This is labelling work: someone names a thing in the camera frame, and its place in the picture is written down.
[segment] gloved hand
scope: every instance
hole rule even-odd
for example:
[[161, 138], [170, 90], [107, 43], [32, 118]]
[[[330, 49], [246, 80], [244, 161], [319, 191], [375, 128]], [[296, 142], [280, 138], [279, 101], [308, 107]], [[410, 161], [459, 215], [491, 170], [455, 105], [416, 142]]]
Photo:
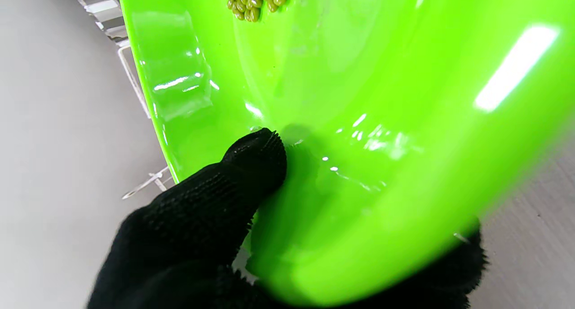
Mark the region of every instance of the gloved hand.
[[[261, 129], [124, 220], [88, 309], [285, 307], [231, 268], [257, 207], [286, 176], [279, 136]], [[479, 232], [412, 278], [345, 308], [465, 308], [485, 257]]]

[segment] green plastic bowl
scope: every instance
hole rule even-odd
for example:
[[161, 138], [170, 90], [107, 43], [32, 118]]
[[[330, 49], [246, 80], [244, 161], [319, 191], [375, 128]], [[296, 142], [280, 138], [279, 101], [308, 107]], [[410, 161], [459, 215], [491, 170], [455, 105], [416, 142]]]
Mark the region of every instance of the green plastic bowl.
[[177, 181], [254, 127], [287, 145], [249, 270], [338, 305], [454, 246], [575, 107], [575, 0], [122, 0]]

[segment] gray floor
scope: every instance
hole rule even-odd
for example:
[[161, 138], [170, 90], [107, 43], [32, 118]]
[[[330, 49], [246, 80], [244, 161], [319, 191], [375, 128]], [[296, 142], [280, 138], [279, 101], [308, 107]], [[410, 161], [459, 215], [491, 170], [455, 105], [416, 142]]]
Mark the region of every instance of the gray floor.
[[[121, 195], [164, 166], [115, 48], [76, 0], [0, 0], [0, 308], [78, 309]], [[491, 262], [475, 309], [575, 308], [575, 144], [485, 225]]]
[[575, 141], [543, 163], [485, 223], [474, 309], [575, 308]]

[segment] wooden surface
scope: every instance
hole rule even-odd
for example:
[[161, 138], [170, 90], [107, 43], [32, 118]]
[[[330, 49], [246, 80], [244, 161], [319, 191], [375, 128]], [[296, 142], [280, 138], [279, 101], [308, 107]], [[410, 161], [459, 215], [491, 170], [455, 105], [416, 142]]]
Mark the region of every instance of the wooden surface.
[[473, 309], [575, 309], [575, 140], [484, 224], [491, 265]]

